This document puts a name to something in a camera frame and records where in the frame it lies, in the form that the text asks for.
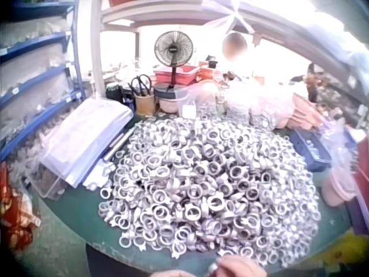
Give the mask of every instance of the hand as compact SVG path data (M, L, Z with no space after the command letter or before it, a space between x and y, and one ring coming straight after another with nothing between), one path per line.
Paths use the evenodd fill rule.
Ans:
M168 270L163 272L155 272L150 277L195 277L195 276L182 270Z
M225 255L218 261L215 277L266 277L264 269L242 256Z

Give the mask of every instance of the green work surface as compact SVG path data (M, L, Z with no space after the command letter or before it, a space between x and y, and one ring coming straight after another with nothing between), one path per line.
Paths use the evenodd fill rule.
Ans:
M317 187L320 187L325 175L314 174ZM58 201L44 199L53 213L88 244L115 260L143 271L156 272L179 268L200 277L204 276L217 257L215 252L186 252L176 260L171 258L168 249L154 251L148 247L147 251L143 252L135 246L123 249L118 243L122 230L118 227L112 228L97 214L98 205L102 201L99 191L91 192L81 185L77 189L68 188ZM331 208L320 200L319 210L322 214L319 233L312 241L309 256L327 248L351 227L345 205ZM271 274L282 268L275 264L268 266L266 270Z

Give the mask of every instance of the blue shelf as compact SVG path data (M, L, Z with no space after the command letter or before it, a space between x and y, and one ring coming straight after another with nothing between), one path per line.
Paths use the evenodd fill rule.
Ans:
M13 150L24 141L31 133L35 132L42 124L52 118L57 112L61 111L63 108L67 108L73 100L80 99L82 93L80 91L74 91L69 97L60 101L57 104L53 104L47 107L46 110L37 115L30 124L28 124L11 142L6 144L4 148L1 149L0 159L5 160Z
M27 52L30 52L34 49L52 44L57 42L62 42L68 36L70 36L70 32L58 32L53 33L51 35L42 36L40 38L34 38L27 40L26 42L18 42L15 45L1 49L0 50L0 61L7 62L17 56L23 55Z
M63 71L65 71L65 69L71 67L72 65L74 65L74 63L70 62L70 63L66 63L65 65L60 65L60 66L50 68L48 69L48 71L36 76L35 78L32 78L24 82L23 84L13 89L12 91L7 92L3 97L0 98L0 108L4 108L11 101L19 97L20 95L22 95L25 91L29 90L34 85L40 84L49 78L52 78L56 75L61 74Z
M22 3L15 2L12 7L12 21L32 20L52 16L65 16L74 2Z

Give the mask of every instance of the red tray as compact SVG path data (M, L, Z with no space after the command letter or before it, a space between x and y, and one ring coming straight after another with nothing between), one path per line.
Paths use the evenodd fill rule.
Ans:
M176 71L176 84L189 85L197 77L197 73L200 70L199 66L182 65L177 68ZM170 83L172 76L172 68L163 66L154 70L156 81L158 83Z

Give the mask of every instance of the shelf rack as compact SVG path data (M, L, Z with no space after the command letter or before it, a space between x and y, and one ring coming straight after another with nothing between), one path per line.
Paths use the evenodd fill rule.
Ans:
M59 111L66 109L71 103L78 99L85 99L85 91L82 84L82 77L80 72L80 64L78 59L77 48L77 16L78 16L78 0L74 2L42 2L42 3L22 3L15 2L12 4L11 21L25 21L38 18L52 17L52 16L66 16L73 12L73 21L71 30L67 32L57 32L51 35L43 36L27 40L26 42L16 43L15 45L0 49L0 61L7 62L15 57L19 57L27 52L41 48L52 43L62 43L63 50L67 50L67 45L71 41L73 44L74 61L67 62L63 65L49 68L46 72L24 82L17 88L8 91L0 98L0 109L5 108L9 103L21 97L24 93L37 85L63 72L70 75L70 68L74 66L77 75L77 82L74 84L74 91L67 97L60 100L56 104L46 107L40 114L34 117L33 120L15 137L7 143L0 152L0 160L5 160L17 146L23 142L31 133L35 132L42 124L51 119Z
M216 2L232 9L229 0L216 0ZM98 18L101 18L106 29L111 23L114 24L114 21L125 19L133 21L128 27L132 30L158 24L203 25L228 15L225 9L214 10L202 6L202 0L135 0L102 11L101 1L94 1L91 13L93 20L99 22ZM364 94L363 88L360 86L352 88L348 84L351 76L358 79L357 73L334 57L304 27L259 6L251 5L247 1L241 1L239 14L257 34L263 36L263 39L280 44L324 68L344 84L344 91L359 102L369 105L369 98ZM96 56L92 58L93 76L97 89L103 91L103 76L98 68L101 64L100 48L97 45L100 30L101 28L91 27L91 52ZM236 23L234 30L246 32L240 22Z

